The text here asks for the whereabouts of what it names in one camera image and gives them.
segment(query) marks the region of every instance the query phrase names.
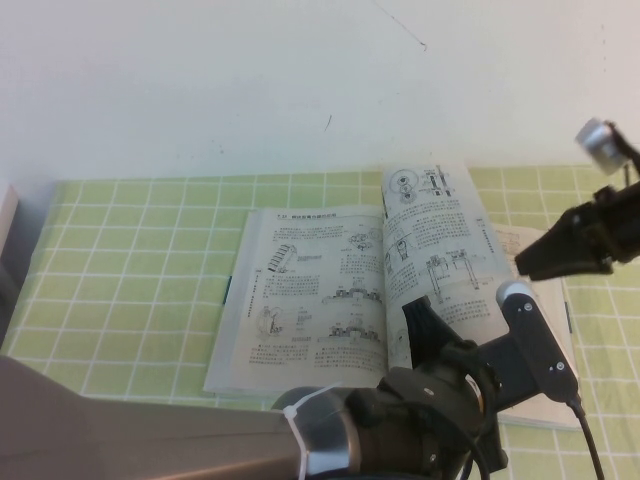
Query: gray arm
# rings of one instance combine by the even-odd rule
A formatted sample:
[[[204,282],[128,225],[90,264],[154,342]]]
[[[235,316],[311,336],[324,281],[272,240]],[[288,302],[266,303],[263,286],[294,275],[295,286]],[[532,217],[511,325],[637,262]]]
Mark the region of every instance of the gray arm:
[[[83,398],[0,356],[0,478],[295,478],[281,412]]]

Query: book page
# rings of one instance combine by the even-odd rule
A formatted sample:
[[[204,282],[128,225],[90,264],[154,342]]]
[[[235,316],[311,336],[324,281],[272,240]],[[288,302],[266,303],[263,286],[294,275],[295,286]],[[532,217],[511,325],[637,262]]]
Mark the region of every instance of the book page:
[[[402,306],[424,295],[463,339],[506,333],[495,294],[513,276],[466,167],[396,167],[382,189],[389,366],[411,367]]]
[[[205,390],[377,385],[387,372],[382,257],[379,207],[252,214]]]
[[[511,265],[512,272],[518,276],[515,256],[540,238],[543,232],[533,228],[506,225],[494,225],[494,229]],[[542,311],[551,332],[556,337],[574,373],[578,376],[578,371],[575,367],[573,343],[571,341],[571,330],[569,329],[567,311],[562,294],[562,281],[553,279],[545,280],[544,282],[533,282],[531,283],[531,288],[536,294],[538,307]],[[564,428],[580,427],[578,419],[566,405],[549,400],[542,394],[536,395],[504,412],[500,412],[499,416],[500,419],[511,423]]]

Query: diagram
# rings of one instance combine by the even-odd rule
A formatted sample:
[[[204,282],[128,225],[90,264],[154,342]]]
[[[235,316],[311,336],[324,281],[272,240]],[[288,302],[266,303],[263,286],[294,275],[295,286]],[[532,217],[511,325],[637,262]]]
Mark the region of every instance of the diagram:
[[[404,262],[411,256],[413,245],[411,244],[411,242],[409,242],[408,237],[410,235],[411,233],[405,234],[402,228],[398,228],[394,233],[394,240],[384,257],[388,274],[393,273],[396,268],[399,269],[398,263]]]
[[[418,174],[413,170],[398,170],[389,179],[389,190],[398,194],[402,203],[413,203],[417,197],[416,188],[419,181]]]
[[[436,197],[450,197],[453,189],[447,184],[449,174],[442,171],[440,165],[436,165],[435,169],[425,170],[425,180],[423,186],[426,191]]]
[[[375,343],[382,343],[382,339],[378,332],[376,332],[371,326],[364,328],[362,326],[362,318],[356,317],[352,319],[346,327],[343,327],[340,322],[331,326],[331,331],[327,337],[321,337],[320,340],[337,340],[337,339],[349,339],[351,343],[358,343],[360,341],[369,341]]]
[[[279,324],[282,316],[282,309],[269,308],[265,306],[256,318],[256,327],[258,328],[258,335],[262,338],[265,337],[277,337],[282,331],[282,326]]]
[[[373,247],[373,242],[379,242],[382,239],[382,230],[379,228],[371,228],[367,233],[355,233],[349,237],[349,243],[361,252]]]
[[[465,249],[447,252],[447,256],[441,257],[433,255],[427,260],[427,272],[433,285],[433,292],[438,299],[438,303],[443,302],[442,280],[455,276],[458,272],[466,272],[469,283],[474,290],[479,290],[480,285],[475,272],[473,271],[472,260],[480,260],[478,257],[470,257]]]
[[[267,270],[276,273],[285,273],[287,271],[287,264],[298,254],[296,247],[293,245],[280,245],[280,248],[273,254]]]
[[[387,275],[391,275],[393,273],[393,265],[391,265],[391,254],[389,252],[384,256],[384,266],[387,269]]]
[[[396,363],[403,363],[409,359],[411,348],[409,346],[409,332],[406,329],[402,328],[396,332],[389,353]]]
[[[345,299],[353,300],[372,300],[374,302],[382,303],[382,297],[378,292],[369,292],[359,280],[354,280],[353,287],[349,290],[340,288],[336,290],[336,294],[333,296],[327,296],[322,299],[322,303],[325,305],[330,302],[336,302]]]

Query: cable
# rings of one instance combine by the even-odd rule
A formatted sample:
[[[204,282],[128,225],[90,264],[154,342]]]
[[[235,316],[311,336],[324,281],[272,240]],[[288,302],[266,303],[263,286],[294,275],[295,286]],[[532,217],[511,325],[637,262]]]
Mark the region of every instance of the cable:
[[[596,477],[598,480],[604,480],[604,472],[602,471],[602,464],[600,463],[600,458],[598,457],[598,450],[596,450],[596,444],[593,441],[593,435],[591,434],[591,429],[589,428],[589,423],[587,422],[587,415],[582,408],[582,403],[580,400],[580,396],[576,395],[576,398],[567,402],[567,405],[573,413],[577,417],[580,422],[580,426],[582,427],[582,432],[584,433],[584,438],[587,441],[587,446],[589,447],[589,453],[591,454],[591,461],[593,462],[593,468],[596,471]]]
[[[473,468],[473,459],[469,457],[464,464],[462,473],[460,474],[460,480],[467,480],[469,478],[469,475],[471,475],[472,468]]]

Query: green tiled tablecloth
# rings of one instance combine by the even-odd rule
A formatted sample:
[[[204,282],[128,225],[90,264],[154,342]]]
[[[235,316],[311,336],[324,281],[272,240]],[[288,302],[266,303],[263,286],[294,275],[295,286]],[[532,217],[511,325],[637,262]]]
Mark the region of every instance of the green tiled tablecloth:
[[[606,183],[587,166],[472,177],[492,221],[541,229]],[[202,394],[247,212],[357,203],[380,203],[379,173],[63,183],[1,352],[89,397],[268,408]],[[565,282],[607,478],[640,478],[639,274]],[[580,432],[502,432],[510,464],[495,478],[593,478]]]

